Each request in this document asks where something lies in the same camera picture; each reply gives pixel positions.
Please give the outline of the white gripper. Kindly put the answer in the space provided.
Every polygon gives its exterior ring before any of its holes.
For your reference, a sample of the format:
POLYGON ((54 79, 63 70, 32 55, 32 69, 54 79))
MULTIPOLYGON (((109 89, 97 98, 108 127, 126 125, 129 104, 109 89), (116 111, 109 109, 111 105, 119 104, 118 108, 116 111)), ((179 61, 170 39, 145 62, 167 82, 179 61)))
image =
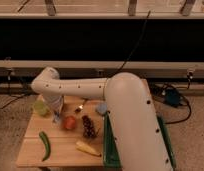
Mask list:
POLYGON ((62 108, 64 106, 64 100, 62 96, 50 96, 46 97, 45 101, 47 105, 54 111, 57 112, 58 114, 61 113, 62 108))

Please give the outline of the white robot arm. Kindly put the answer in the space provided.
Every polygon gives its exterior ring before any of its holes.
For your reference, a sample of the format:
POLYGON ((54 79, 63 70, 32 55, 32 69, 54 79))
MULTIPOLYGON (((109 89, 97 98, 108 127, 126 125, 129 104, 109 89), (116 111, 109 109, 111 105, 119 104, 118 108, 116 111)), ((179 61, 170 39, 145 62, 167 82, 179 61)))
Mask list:
POLYGON ((106 102, 122 171, 174 171, 147 86, 138 76, 62 80, 52 67, 31 83, 49 105, 61 106, 65 95, 106 102))

